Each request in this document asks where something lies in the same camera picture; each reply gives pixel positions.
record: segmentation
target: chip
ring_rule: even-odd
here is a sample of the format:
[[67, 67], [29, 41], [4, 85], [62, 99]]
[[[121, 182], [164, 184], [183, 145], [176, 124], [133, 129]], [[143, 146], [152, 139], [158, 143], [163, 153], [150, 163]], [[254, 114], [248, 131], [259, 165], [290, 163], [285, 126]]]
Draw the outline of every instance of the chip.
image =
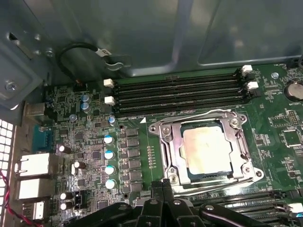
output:
[[132, 183], [131, 184], [132, 192], [140, 192], [142, 191], [142, 183]]
[[108, 126], [109, 126], [108, 121], [101, 121], [101, 127], [102, 127], [102, 128], [106, 128], [106, 127], [108, 127]]
[[130, 172], [130, 175], [131, 175], [130, 178], [132, 181], [141, 180], [141, 178], [142, 178], [141, 171]]
[[127, 148], [127, 144], [126, 143], [120, 143], [120, 148]]
[[83, 133], [82, 132], [80, 132], [80, 133], [77, 133], [76, 135], [75, 135], [75, 139], [76, 140], [82, 140], [83, 139]]
[[128, 158], [128, 155], [127, 155], [127, 153], [122, 153], [122, 154], [120, 155], [120, 157], [121, 157], [121, 158]]
[[60, 136], [61, 137], [67, 137], [68, 136], [68, 130], [67, 129], [60, 130]]
[[137, 136], [138, 135], [138, 130], [137, 129], [126, 129], [126, 136], [131, 137], [131, 136]]
[[129, 161], [129, 168], [130, 169], [137, 169], [141, 167], [141, 161], [139, 159], [130, 160]]
[[84, 186], [84, 185], [85, 185], [85, 180], [84, 179], [78, 180], [78, 186]]
[[130, 188], [130, 186], [123, 186], [122, 191], [123, 191], [123, 192], [130, 192], [130, 191], [131, 191], [131, 188]]
[[138, 138], [135, 138], [135, 139], [128, 139], [127, 140], [127, 145], [129, 147], [137, 147], [139, 145], [139, 140]]
[[122, 164], [121, 169], [128, 169], [128, 166], [129, 166], [128, 164]]
[[122, 176], [123, 181], [129, 181], [129, 175], [124, 175]]
[[100, 111], [99, 110], [94, 110], [93, 115], [94, 116], [99, 116], [100, 115]]
[[93, 99], [94, 99], [94, 100], [100, 99], [99, 94], [94, 94], [94, 95], [93, 95]]
[[108, 201], [107, 200], [104, 200], [104, 201], [99, 201], [97, 203], [97, 209], [100, 210], [100, 209], [103, 209], [105, 207], [108, 206]]
[[140, 156], [140, 150], [139, 149], [128, 150], [128, 156], [129, 157], [138, 157], [138, 156]]
[[93, 159], [100, 159], [100, 152], [99, 151], [94, 151], [92, 153], [92, 158]]
[[77, 158], [84, 158], [84, 154], [83, 153], [77, 154]]
[[126, 134], [125, 133], [120, 133], [120, 138], [125, 138]]

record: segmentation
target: integrated circuit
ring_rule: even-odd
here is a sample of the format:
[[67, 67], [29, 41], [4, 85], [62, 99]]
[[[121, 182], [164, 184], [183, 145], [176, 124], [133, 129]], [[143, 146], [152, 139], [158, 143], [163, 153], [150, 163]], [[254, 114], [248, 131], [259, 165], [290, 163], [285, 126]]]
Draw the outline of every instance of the integrated circuit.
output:
[[91, 155], [92, 155], [93, 159], [100, 159], [101, 158], [101, 154], [100, 154], [99, 151], [94, 151]]
[[137, 147], [139, 145], [138, 138], [128, 139], [127, 140], [127, 146], [128, 147]]
[[82, 132], [79, 132], [75, 135], [75, 139], [76, 140], [82, 140], [84, 138], [84, 135]]
[[98, 210], [103, 209], [107, 206], [108, 206], [108, 201], [107, 200], [97, 202], [97, 209]]
[[139, 159], [129, 160], [129, 168], [137, 169], [141, 167], [141, 161]]
[[132, 192], [140, 192], [142, 191], [142, 183], [132, 183], [131, 184]]
[[140, 150], [139, 149], [128, 150], [128, 156], [129, 157], [138, 157], [138, 156], [140, 156]]
[[60, 137], [67, 137], [68, 136], [68, 130], [67, 129], [61, 129], [60, 130]]
[[130, 172], [130, 178], [132, 181], [141, 180], [142, 179], [141, 171]]
[[78, 186], [84, 186], [84, 185], [85, 185], [85, 180], [84, 179], [78, 180]]
[[132, 137], [132, 136], [137, 136], [138, 135], [138, 130], [137, 129], [126, 129], [126, 136], [127, 137]]

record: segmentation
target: connector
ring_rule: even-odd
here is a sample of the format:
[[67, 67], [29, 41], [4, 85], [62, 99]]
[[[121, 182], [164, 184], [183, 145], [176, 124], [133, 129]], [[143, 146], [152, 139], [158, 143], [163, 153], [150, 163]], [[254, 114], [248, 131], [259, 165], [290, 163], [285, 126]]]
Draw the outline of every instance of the connector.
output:
[[20, 177], [54, 175], [59, 171], [59, 157], [50, 153], [23, 155], [15, 164], [15, 173]]
[[103, 80], [103, 85], [105, 87], [110, 87], [110, 88], [114, 88], [114, 86], [115, 86], [112, 79], [105, 79], [105, 80]]
[[242, 74], [246, 74], [252, 71], [252, 66], [251, 65], [244, 65], [242, 67]]
[[256, 81], [248, 82], [247, 85], [246, 85], [246, 88], [247, 88], [248, 91], [257, 89], [258, 87], [259, 87], [259, 85], [258, 85], [258, 82], [256, 82]]
[[114, 97], [112, 96], [104, 97], [104, 103], [108, 105], [115, 105]]

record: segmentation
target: screw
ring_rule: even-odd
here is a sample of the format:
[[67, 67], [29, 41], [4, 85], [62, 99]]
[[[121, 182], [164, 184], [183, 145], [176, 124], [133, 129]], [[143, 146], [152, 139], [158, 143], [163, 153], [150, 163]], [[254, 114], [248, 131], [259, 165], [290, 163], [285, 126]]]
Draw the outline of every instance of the screw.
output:
[[5, 85], [5, 89], [10, 92], [16, 91], [17, 88], [18, 86], [15, 82], [7, 82]]
[[181, 201], [180, 201], [180, 200], [174, 200], [174, 204], [175, 204], [175, 205], [180, 205], [180, 204], [181, 204]]
[[279, 73], [273, 72], [273, 73], [271, 74], [271, 77], [272, 77], [272, 79], [278, 79], [278, 78], [279, 78]]
[[41, 40], [41, 35], [36, 34], [36, 35], [35, 35], [35, 39], [36, 39], [37, 41], [40, 41], [40, 40]]
[[40, 51], [40, 50], [36, 50], [36, 51], [35, 51], [35, 54], [36, 54], [36, 55], [41, 55], [41, 51]]
[[163, 128], [162, 128], [162, 132], [163, 132], [163, 134], [169, 134], [169, 133], [170, 133], [170, 128], [168, 128], [168, 127], [163, 127]]
[[231, 125], [232, 126], [238, 126], [239, 125], [239, 121], [236, 118], [231, 119]]
[[214, 210], [214, 207], [212, 205], [206, 205], [205, 208], [207, 210]]
[[52, 58], [55, 56], [55, 53], [53, 52], [52, 48], [48, 48], [46, 51], [45, 51], [45, 55], [49, 58]]
[[152, 204], [152, 205], [156, 205], [156, 204], [158, 204], [158, 201], [152, 200], [152, 201], [151, 201], [151, 204]]

